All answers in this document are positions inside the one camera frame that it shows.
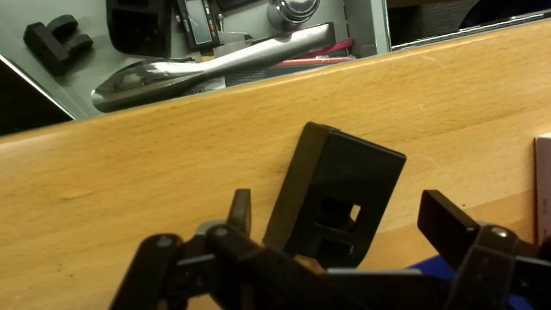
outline wooden table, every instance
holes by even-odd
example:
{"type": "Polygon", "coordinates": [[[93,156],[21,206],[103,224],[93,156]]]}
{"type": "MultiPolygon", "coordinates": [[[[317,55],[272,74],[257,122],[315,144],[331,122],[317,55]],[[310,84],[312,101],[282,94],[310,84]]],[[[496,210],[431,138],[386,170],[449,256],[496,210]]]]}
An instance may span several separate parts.
{"type": "Polygon", "coordinates": [[[260,239],[305,122],[408,155],[363,268],[434,255],[422,189],[532,237],[551,131],[551,22],[536,22],[0,139],[0,306],[105,308],[138,243],[189,237],[253,191],[260,239]]]}

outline black plastic bracket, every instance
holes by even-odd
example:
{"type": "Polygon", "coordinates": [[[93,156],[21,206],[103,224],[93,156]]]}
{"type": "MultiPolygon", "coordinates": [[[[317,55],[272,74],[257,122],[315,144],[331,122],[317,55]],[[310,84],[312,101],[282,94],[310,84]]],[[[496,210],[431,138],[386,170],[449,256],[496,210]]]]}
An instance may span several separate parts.
{"type": "Polygon", "coordinates": [[[76,31],[78,20],[72,15],[60,15],[48,26],[43,22],[29,24],[22,39],[52,74],[64,74],[76,58],[86,55],[93,46],[88,34],[76,34],[76,31]]]}
{"type": "Polygon", "coordinates": [[[263,243],[356,267],[405,165],[403,153],[308,122],[294,150],[263,243]]]}
{"type": "Polygon", "coordinates": [[[112,45],[122,53],[169,57],[172,0],[107,0],[112,45]]]}

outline wood grain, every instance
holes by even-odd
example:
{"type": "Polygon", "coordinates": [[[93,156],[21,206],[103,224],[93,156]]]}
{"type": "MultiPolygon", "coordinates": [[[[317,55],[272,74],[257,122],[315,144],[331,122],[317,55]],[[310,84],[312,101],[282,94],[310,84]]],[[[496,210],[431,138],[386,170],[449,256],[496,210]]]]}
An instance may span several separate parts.
{"type": "Polygon", "coordinates": [[[408,155],[363,268],[434,251],[422,189],[532,237],[532,138],[551,131],[551,22],[0,139],[2,308],[105,308],[138,243],[189,237],[253,191],[260,239],[305,122],[408,155]]]}

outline wooden desk surface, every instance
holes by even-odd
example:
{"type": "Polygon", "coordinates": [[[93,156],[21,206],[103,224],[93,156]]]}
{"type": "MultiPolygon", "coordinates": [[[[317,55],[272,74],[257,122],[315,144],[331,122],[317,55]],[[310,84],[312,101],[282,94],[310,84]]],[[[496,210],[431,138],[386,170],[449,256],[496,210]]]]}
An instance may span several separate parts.
{"type": "Polygon", "coordinates": [[[530,239],[549,36],[537,22],[3,138],[0,306],[105,308],[143,237],[189,237],[236,187],[260,239],[308,120],[408,155],[363,268],[434,253],[415,229],[425,187],[530,239]]]}

